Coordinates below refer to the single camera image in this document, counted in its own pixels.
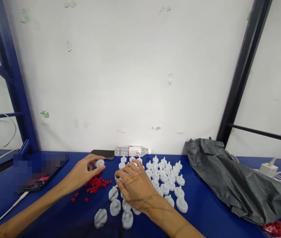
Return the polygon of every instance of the table surface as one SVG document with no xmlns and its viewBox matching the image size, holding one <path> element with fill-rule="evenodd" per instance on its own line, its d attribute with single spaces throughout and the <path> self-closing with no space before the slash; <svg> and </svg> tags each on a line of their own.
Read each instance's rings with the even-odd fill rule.
<svg viewBox="0 0 281 238">
<path fill-rule="evenodd" d="M 77 161 L 85 157 L 88 153 L 78 152 L 39 152 L 32 159 L 45 160 L 45 155 L 68 154 L 69 162 L 51 179 L 51 181 L 40 191 L 30 192 L 15 208 L 12 209 L 1 221 L 7 221 L 34 201 L 44 195 L 52 187 L 58 184 L 73 168 Z M 142 157 L 143 165 L 155 155 Z M 188 203 L 188 212 L 183 215 L 194 227 L 196 227 L 206 237 L 264 237 L 261 228 L 251 224 L 235 214 L 231 213 L 208 186 L 197 177 L 194 170 L 190 167 L 187 156 L 183 155 L 157 155 L 162 159 L 166 157 L 174 165 L 179 160 L 183 164 L 181 174 L 185 179 L 182 187 L 185 192 L 185 200 Z M 268 162 L 271 158 L 238 157 L 240 163 L 250 168 L 259 168 L 261 163 Z M 102 173 L 105 180 L 114 182 L 114 173 L 118 170 L 120 157 L 115 157 L 113 161 L 106 160 L 106 169 Z M 281 161 L 276 165 L 281 168 Z M 20 195 L 14 193 L 16 168 L 13 166 L 0 172 L 0 217 L 14 204 Z M 129 230 L 124 230 L 121 225 L 123 210 L 116 217 L 109 213 L 110 201 L 108 192 L 111 186 L 100 188 L 96 194 L 86 193 L 86 188 L 78 190 L 79 195 L 76 201 L 71 202 L 73 192 L 65 196 L 39 219 L 32 223 L 22 234 L 21 237 L 167 237 L 166 234 L 144 214 L 134 216 L 133 226 Z M 174 192 L 170 192 L 176 203 Z M 94 216 L 100 208 L 107 210 L 107 222 L 101 229 L 95 229 Z"/>
</svg>

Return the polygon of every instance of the phone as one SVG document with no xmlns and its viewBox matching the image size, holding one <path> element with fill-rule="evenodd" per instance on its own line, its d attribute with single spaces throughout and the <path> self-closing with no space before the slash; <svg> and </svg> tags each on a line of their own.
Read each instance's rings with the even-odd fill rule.
<svg viewBox="0 0 281 238">
<path fill-rule="evenodd" d="M 90 154 L 100 155 L 108 160 L 114 159 L 114 150 L 92 150 Z"/>
<path fill-rule="evenodd" d="M 22 192 L 38 191 L 38 190 L 42 189 L 50 181 L 50 179 L 58 172 L 58 170 L 61 169 L 68 161 L 69 161 L 69 159 L 67 159 L 66 161 L 61 161 L 64 163 L 62 163 L 62 165 L 60 167 L 57 167 L 54 170 L 52 170 L 51 172 L 47 173 L 41 179 L 37 180 L 32 185 L 25 188 Z"/>
</svg>

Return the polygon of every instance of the black plastic bag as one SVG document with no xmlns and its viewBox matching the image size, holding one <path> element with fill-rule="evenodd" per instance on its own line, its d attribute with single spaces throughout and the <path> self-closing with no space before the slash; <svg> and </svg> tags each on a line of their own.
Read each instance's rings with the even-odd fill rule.
<svg viewBox="0 0 281 238">
<path fill-rule="evenodd" d="M 189 162 L 214 194 L 245 220 L 265 225 L 281 218 L 281 183 L 239 164 L 222 142 L 190 139 Z"/>
</svg>

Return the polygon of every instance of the black metal frame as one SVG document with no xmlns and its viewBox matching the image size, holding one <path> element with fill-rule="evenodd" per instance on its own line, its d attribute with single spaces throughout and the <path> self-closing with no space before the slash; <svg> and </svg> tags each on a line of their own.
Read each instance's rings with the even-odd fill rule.
<svg viewBox="0 0 281 238">
<path fill-rule="evenodd" d="M 224 146 L 226 146 L 229 140 L 232 128 L 237 128 L 240 130 L 281 140 L 281 135 L 234 125 L 235 117 L 239 109 L 244 88 L 252 67 L 253 59 L 255 57 L 257 46 L 259 45 L 261 39 L 262 31 L 264 29 L 271 4 L 272 0 L 254 0 L 253 3 L 251 16 L 245 31 L 244 40 L 241 47 L 239 59 L 236 64 L 231 89 L 225 105 L 216 139 L 217 141 L 223 142 Z"/>
</svg>

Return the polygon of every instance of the hand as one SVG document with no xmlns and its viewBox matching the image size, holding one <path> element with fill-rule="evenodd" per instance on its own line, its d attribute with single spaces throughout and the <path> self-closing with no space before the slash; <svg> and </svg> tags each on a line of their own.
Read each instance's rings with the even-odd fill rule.
<svg viewBox="0 0 281 238">
<path fill-rule="evenodd" d="M 95 166 L 96 160 L 99 159 L 105 158 L 103 156 L 89 154 L 82 160 L 78 161 L 68 175 L 56 186 L 60 193 L 65 196 L 82 187 L 93 176 L 100 173 L 105 168 L 105 165 L 102 165 L 95 170 L 93 170 L 92 166 Z"/>
<path fill-rule="evenodd" d="M 141 162 L 136 159 L 132 162 L 137 163 L 139 169 L 135 164 L 128 163 L 124 168 L 115 172 L 115 182 L 126 202 L 136 210 L 148 215 L 148 211 L 156 207 L 156 204 L 163 197 L 154 188 Z"/>
</svg>

